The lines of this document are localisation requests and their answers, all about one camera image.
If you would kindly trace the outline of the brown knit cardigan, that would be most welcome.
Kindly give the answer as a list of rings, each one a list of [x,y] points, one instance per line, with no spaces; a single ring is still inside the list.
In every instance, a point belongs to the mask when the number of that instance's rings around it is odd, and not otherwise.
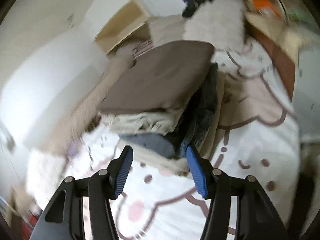
[[[174,41],[138,57],[98,107],[103,114],[174,113],[186,107],[209,72],[214,46]]]

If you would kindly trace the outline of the cream folded knit garment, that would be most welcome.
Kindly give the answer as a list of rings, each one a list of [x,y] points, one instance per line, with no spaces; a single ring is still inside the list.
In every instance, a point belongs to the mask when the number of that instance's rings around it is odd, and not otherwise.
[[[213,65],[202,85],[190,98],[174,131],[167,135],[155,133],[121,135],[122,143],[131,145],[134,159],[140,163],[185,176],[189,172],[186,150],[189,145],[198,150],[205,144],[206,136],[213,125],[222,98],[223,79],[217,65]]]

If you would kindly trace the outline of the red plaid garment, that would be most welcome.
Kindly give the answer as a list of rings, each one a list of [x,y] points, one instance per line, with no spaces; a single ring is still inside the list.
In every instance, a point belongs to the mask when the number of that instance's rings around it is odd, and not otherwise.
[[[22,239],[29,240],[33,229],[38,221],[34,215],[29,215],[26,219],[22,220]]]

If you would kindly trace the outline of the beige quilted duvet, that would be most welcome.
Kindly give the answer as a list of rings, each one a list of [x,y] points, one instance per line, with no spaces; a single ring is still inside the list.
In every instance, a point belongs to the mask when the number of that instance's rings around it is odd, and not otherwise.
[[[103,101],[120,76],[133,67],[131,54],[117,54],[108,61],[95,86],[67,109],[49,106],[32,128],[25,145],[51,155],[65,155],[71,142],[80,138],[98,112]]]

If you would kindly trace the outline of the purple book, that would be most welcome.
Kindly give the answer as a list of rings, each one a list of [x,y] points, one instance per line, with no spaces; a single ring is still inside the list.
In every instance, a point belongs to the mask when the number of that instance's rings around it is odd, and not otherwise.
[[[70,143],[70,145],[67,148],[67,157],[69,159],[73,159],[79,155],[82,149],[82,141],[81,140],[76,140]]]

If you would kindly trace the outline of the wooden shelf right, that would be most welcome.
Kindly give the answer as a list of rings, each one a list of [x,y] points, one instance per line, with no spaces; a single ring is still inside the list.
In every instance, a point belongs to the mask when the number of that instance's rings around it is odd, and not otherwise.
[[[150,14],[139,0],[129,0],[108,20],[94,40],[105,54],[129,38],[148,40],[151,38],[149,18]]]

